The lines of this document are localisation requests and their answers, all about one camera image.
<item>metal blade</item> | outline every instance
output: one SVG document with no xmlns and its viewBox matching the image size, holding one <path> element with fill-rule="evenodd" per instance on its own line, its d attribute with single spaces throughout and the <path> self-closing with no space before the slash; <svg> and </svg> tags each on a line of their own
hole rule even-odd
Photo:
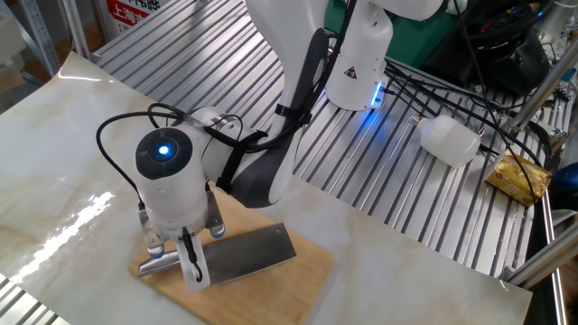
<svg viewBox="0 0 578 325">
<path fill-rule="evenodd" d="M 210 284 L 224 283 L 296 256 L 284 224 L 204 245 Z"/>
</svg>

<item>logo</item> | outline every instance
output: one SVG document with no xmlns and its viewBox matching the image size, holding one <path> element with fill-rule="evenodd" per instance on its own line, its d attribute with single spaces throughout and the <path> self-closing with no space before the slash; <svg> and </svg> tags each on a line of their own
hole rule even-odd
<svg viewBox="0 0 578 325">
<path fill-rule="evenodd" d="M 346 76 L 357 79 L 358 75 L 355 73 L 355 68 L 351 67 L 344 72 Z"/>
</svg>

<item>metal grating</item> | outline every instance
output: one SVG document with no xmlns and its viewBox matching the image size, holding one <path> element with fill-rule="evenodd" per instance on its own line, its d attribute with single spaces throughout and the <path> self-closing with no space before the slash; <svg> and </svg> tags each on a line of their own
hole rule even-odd
<svg viewBox="0 0 578 325">
<path fill-rule="evenodd" d="M 283 88 L 279 60 L 241 0 L 173 1 L 96 54 L 99 67 L 150 98 L 185 110 L 215 106 L 243 117 L 255 129 L 268 127 Z M 416 70 L 405 72 L 429 78 Z M 395 83 L 388 89 L 399 94 Z M 470 129 L 482 127 L 410 91 Z M 466 97 L 437 92 L 489 118 Z M 505 106 L 514 104 L 499 92 L 490 97 Z M 414 113 L 408 104 L 421 109 L 406 95 L 389 95 L 380 109 L 360 112 L 320 98 L 294 174 L 484 274 L 500 277 L 505 266 L 521 265 L 532 211 L 483 181 L 491 166 L 487 155 L 455 170 L 425 152 L 408 123 Z M 540 119 L 567 130 L 570 107 L 542 111 Z M 493 133 L 484 139 L 499 145 Z M 537 138 L 522 133 L 519 139 L 544 159 Z"/>
<path fill-rule="evenodd" d="M 0 274 L 0 325 L 68 325 Z"/>
</svg>

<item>black equipment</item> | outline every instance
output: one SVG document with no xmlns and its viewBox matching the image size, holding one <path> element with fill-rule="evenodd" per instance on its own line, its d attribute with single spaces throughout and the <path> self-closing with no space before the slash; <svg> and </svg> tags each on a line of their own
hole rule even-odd
<svg viewBox="0 0 578 325">
<path fill-rule="evenodd" d="M 479 2 L 463 15 L 484 81 L 517 95 L 527 95 L 550 70 L 533 27 L 552 6 L 517 2 Z M 477 82 L 473 62 L 456 25 L 421 67 L 440 79 L 467 88 Z"/>
</svg>

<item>yellow package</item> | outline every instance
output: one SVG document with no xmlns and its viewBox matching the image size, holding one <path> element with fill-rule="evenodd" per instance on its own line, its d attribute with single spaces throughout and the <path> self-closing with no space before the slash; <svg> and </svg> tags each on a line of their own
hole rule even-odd
<svg viewBox="0 0 578 325">
<path fill-rule="evenodd" d="M 516 157 L 524 166 L 532 183 L 536 201 L 540 200 L 548 185 L 550 185 L 552 174 L 519 155 L 516 155 Z M 486 181 L 527 207 L 531 207 L 534 204 L 526 177 L 510 151 L 502 155 L 501 160 L 498 161 L 494 171 Z"/>
</svg>

